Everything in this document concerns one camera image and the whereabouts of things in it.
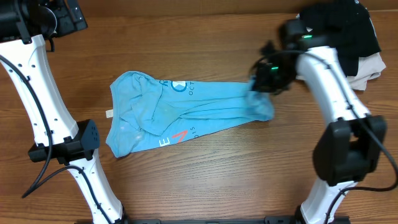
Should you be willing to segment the light blue t-shirt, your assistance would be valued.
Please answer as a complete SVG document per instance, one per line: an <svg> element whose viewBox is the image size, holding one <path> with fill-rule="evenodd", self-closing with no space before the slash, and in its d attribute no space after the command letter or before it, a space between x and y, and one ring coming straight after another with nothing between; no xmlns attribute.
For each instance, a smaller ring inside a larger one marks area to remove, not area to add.
<svg viewBox="0 0 398 224"><path fill-rule="evenodd" d="M113 120L106 143L115 157L124 157L272 120L268 94L252 91L252 84L157 80L126 72L110 86Z"/></svg>

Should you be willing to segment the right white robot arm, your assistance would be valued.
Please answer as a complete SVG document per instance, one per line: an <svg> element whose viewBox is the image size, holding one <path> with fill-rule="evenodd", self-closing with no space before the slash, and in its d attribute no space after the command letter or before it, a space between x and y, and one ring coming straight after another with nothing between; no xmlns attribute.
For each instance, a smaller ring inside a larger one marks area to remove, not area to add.
<svg viewBox="0 0 398 224"><path fill-rule="evenodd" d="M292 216L266 217L265 223L349 223L335 212L345 196L376 170L386 122L373 116L355 95L325 34L311 34L300 19L279 28L281 50L272 42L253 65L251 90L279 94L297 76L315 97L326 129L313 150L317 179Z"/></svg>

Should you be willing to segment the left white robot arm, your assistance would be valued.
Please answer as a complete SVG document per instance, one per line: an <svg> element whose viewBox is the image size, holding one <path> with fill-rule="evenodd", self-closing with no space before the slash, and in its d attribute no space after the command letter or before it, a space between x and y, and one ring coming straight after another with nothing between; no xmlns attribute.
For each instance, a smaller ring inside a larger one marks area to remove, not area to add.
<svg viewBox="0 0 398 224"><path fill-rule="evenodd" d="M75 121L52 75L47 55L54 39L87 28L75 0L1 1L1 64L9 74L30 119L33 162L61 170L77 182L94 223L126 223L122 203L113 193L99 158L100 136L91 119Z"/></svg>

